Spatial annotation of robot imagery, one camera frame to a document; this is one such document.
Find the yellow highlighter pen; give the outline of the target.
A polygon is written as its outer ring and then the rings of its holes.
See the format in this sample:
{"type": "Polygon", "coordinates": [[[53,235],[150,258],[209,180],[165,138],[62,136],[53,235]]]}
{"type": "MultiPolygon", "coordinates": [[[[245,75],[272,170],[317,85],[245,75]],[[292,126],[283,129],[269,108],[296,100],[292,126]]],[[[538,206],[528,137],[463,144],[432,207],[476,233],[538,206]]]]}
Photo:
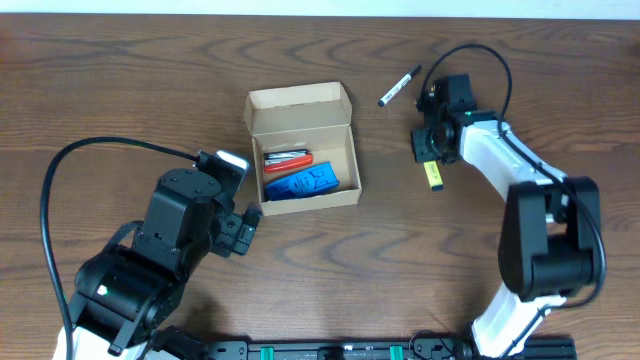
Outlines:
{"type": "Polygon", "coordinates": [[[432,191],[441,191],[444,188],[443,180],[436,161],[423,164],[428,184],[432,191]]]}

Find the black capped white marker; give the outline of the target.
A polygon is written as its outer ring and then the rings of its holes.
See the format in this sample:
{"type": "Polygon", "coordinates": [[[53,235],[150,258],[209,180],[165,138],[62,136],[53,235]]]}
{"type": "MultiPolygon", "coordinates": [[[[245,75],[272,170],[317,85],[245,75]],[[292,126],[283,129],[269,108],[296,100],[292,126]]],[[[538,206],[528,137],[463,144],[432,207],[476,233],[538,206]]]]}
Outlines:
{"type": "Polygon", "coordinates": [[[412,79],[421,71],[422,66],[417,65],[407,72],[395,85],[393,85],[378,101],[379,107],[385,107],[412,79]]]}

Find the red and black utility knife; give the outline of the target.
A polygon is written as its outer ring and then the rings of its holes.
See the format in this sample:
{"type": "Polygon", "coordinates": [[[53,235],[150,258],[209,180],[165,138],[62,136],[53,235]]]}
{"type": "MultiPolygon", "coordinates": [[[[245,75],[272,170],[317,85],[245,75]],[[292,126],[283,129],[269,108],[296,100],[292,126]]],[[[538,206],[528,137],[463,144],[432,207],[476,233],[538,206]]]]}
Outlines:
{"type": "Polygon", "coordinates": [[[313,163],[313,154],[306,149],[267,153],[264,155],[264,172],[278,173],[298,169],[313,163]]]}

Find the blue plastic case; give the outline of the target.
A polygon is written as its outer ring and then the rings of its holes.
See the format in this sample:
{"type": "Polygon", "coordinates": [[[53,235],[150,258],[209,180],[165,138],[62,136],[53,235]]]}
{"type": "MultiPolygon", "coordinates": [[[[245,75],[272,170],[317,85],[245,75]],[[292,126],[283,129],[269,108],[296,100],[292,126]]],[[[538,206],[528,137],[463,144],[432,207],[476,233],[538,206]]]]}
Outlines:
{"type": "Polygon", "coordinates": [[[321,163],[268,183],[269,201],[280,201],[322,195],[340,184],[331,164],[321,163]]]}

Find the brown cardboard box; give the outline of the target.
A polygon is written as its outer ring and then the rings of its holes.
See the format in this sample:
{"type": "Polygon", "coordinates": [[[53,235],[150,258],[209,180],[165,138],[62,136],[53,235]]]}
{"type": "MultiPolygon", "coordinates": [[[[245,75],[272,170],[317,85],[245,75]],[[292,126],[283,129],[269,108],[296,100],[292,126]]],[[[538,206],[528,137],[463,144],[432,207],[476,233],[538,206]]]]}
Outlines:
{"type": "Polygon", "coordinates": [[[251,135],[259,205],[266,216],[355,205],[362,184],[351,127],[352,105],[339,82],[256,90],[248,94],[244,121],[251,135]],[[307,150],[315,165],[328,162],[339,184],[323,195],[272,201],[266,185],[289,175],[268,174],[268,153],[307,150]]]}

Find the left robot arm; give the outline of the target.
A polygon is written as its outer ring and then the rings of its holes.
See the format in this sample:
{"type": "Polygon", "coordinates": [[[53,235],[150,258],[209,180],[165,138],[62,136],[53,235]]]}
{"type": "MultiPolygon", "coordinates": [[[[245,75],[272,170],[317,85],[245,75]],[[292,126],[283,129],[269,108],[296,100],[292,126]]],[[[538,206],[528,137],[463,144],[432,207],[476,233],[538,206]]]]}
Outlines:
{"type": "Polygon", "coordinates": [[[261,214],[234,211],[246,172],[215,164],[162,175],[144,220],[121,226],[78,271],[69,304],[73,339],[59,334],[55,358],[207,358],[206,342],[160,326],[205,256],[247,253],[261,214]]]}

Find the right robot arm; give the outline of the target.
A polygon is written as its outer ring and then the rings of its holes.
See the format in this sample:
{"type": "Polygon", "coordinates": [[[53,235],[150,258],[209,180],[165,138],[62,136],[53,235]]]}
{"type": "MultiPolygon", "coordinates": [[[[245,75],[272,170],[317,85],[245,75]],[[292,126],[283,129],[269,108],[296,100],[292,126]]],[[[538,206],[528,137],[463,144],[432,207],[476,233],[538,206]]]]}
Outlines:
{"type": "Polygon", "coordinates": [[[429,175],[438,164],[464,161],[500,194],[505,210],[498,247],[502,283],[466,340],[441,341],[440,357],[526,359],[562,356],[530,336],[553,311],[606,276],[599,190],[588,177],[549,166],[512,132],[504,117],[479,109],[468,75],[436,80],[417,108],[424,124],[411,133],[416,162],[429,175]]]}

